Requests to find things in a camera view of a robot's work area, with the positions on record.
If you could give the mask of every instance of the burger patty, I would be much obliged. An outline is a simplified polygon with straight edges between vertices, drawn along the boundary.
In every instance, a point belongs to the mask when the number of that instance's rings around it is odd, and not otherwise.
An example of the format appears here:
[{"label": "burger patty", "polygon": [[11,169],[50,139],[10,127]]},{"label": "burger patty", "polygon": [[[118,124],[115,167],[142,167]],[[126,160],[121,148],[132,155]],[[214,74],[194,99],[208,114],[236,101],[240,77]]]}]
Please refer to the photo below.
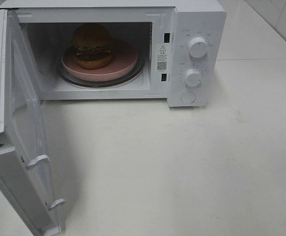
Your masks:
[{"label": "burger patty", "polygon": [[80,60],[99,60],[99,59],[108,57],[111,54],[112,53],[105,52],[105,53],[99,53],[99,54],[93,54],[93,55],[80,54],[80,55],[75,55],[75,56]]}]

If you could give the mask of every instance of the white knob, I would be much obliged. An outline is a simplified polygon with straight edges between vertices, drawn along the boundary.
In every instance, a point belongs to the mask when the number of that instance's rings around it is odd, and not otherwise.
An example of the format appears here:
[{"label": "white knob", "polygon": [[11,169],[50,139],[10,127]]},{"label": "white knob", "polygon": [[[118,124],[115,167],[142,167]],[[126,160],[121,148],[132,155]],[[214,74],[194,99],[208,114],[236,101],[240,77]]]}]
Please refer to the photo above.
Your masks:
[{"label": "white knob", "polygon": [[184,74],[184,81],[186,86],[198,86],[202,81],[202,74],[199,70],[196,69],[187,70],[187,72]]},{"label": "white knob", "polygon": [[188,48],[193,58],[201,58],[207,53],[207,40],[197,36],[189,41]]}]

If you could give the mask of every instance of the hamburger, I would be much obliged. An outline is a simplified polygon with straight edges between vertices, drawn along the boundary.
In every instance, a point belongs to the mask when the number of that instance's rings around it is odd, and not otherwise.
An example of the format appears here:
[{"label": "hamburger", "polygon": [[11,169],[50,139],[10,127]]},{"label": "hamburger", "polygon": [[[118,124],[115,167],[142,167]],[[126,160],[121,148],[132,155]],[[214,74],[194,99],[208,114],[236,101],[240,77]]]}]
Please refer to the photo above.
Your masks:
[{"label": "hamburger", "polygon": [[88,70],[104,67],[113,61],[112,41],[108,31],[100,24],[83,24],[73,33],[73,60],[78,66]]}]

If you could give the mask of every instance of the barcode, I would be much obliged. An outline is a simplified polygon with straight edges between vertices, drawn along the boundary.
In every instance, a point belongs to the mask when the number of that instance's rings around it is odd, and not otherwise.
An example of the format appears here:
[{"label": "barcode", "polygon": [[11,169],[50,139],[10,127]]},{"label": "barcode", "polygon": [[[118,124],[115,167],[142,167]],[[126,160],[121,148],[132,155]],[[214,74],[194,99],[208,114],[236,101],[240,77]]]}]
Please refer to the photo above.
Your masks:
[{"label": "barcode", "polygon": [[167,61],[157,62],[157,70],[166,70],[166,69],[167,69]]}]

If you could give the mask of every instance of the sticker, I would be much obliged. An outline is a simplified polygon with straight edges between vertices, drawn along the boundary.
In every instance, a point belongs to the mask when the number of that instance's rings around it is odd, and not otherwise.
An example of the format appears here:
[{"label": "sticker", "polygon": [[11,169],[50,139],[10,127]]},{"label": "sticker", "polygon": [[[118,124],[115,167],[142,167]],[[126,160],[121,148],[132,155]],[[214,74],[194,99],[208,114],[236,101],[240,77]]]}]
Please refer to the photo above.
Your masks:
[{"label": "sticker", "polygon": [[169,66],[170,54],[172,52],[171,44],[156,44],[156,70],[158,72],[167,72]]}]

